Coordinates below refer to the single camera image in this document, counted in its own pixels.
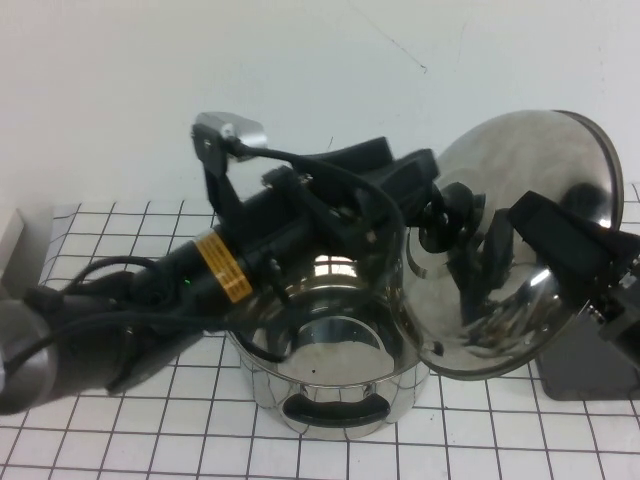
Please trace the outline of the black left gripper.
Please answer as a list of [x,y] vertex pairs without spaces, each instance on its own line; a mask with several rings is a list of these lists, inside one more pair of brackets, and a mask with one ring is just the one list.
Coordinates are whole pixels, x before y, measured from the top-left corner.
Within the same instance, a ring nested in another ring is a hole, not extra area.
[[433,151],[420,149],[396,161],[389,193],[355,174],[394,161],[385,137],[320,154],[319,160],[347,171],[279,167],[262,176],[264,190],[243,203],[245,217],[238,227],[242,258],[300,261],[323,249],[357,261],[397,260],[401,213],[407,227],[424,228],[437,196]]

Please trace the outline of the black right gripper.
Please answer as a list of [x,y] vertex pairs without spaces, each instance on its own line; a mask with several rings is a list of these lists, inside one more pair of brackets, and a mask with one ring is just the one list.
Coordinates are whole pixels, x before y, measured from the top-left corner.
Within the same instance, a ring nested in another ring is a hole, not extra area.
[[[554,271],[601,273],[623,260],[623,237],[529,191],[508,211],[523,241]],[[600,337],[614,346],[639,345],[639,255],[590,301]]]

